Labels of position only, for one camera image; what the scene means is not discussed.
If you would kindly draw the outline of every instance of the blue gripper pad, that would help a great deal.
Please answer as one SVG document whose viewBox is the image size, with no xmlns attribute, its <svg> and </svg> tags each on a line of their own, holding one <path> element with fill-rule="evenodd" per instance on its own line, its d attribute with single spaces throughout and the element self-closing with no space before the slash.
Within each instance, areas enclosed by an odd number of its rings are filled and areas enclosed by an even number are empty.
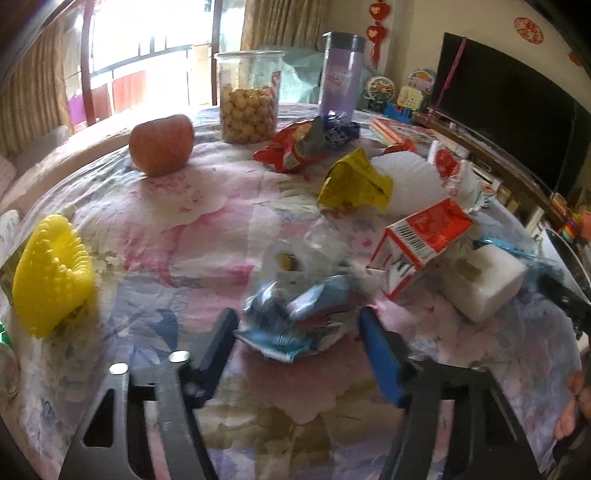
<svg viewBox="0 0 591 480">
<path fill-rule="evenodd" d="M 384 329 L 370 307 L 361 309 L 359 334 L 382 395 L 401 408 L 404 392 L 400 377 L 407 361 L 408 347 L 399 334 Z"/>
</svg>

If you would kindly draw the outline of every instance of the human hand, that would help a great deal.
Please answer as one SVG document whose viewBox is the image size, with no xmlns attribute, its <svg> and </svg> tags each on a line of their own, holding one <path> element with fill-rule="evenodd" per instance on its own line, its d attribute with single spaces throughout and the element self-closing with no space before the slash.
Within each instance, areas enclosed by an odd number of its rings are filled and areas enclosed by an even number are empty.
<svg viewBox="0 0 591 480">
<path fill-rule="evenodd" d="M 568 405 L 562 412 L 562 415 L 554 426 L 554 437 L 556 440 L 562 440 L 574 432 L 577 423 L 577 401 L 581 413 L 591 420 L 591 387 L 583 388 L 584 371 L 579 370 L 571 374 L 567 383 L 567 388 L 574 393 L 569 400 Z"/>
</svg>

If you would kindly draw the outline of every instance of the yellow spiky object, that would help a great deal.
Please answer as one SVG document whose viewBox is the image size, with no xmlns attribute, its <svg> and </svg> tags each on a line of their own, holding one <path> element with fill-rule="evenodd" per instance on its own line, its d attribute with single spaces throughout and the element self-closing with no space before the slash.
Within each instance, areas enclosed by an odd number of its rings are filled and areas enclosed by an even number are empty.
<svg viewBox="0 0 591 480">
<path fill-rule="evenodd" d="M 50 333 L 94 289 L 92 259 L 62 215 L 45 217 L 33 230 L 12 283 L 15 310 L 29 334 Z"/>
</svg>

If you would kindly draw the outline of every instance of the beige curtain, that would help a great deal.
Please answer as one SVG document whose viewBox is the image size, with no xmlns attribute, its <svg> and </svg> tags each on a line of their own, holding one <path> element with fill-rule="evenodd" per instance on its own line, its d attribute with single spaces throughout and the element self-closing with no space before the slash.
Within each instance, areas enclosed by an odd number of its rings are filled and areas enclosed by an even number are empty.
<svg viewBox="0 0 591 480">
<path fill-rule="evenodd" d="M 63 71 L 63 15 L 39 36 L 0 95 L 0 152 L 12 157 L 60 125 L 72 131 Z"/>
<path fill-rule="evenodd" d="M 246 0 L 242 50 L 262 45 L 317 48 L 327 0 Z"/>
</svg>

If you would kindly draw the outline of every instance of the crumpled yellow packaging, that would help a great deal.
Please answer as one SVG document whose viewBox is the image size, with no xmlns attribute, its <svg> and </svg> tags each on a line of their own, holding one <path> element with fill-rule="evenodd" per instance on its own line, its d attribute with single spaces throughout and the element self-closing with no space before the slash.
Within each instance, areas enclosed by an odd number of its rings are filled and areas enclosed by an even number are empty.
<svg viewBox="0 0 591 480">
<path fill-rule="evenodd" d="M 380 175 L 361 148 L 341 158 L 329 170 L 318 194 L 318 202 L 347 211 L 359 205 L 385 210 L 394 182 Z"/>
</svg>

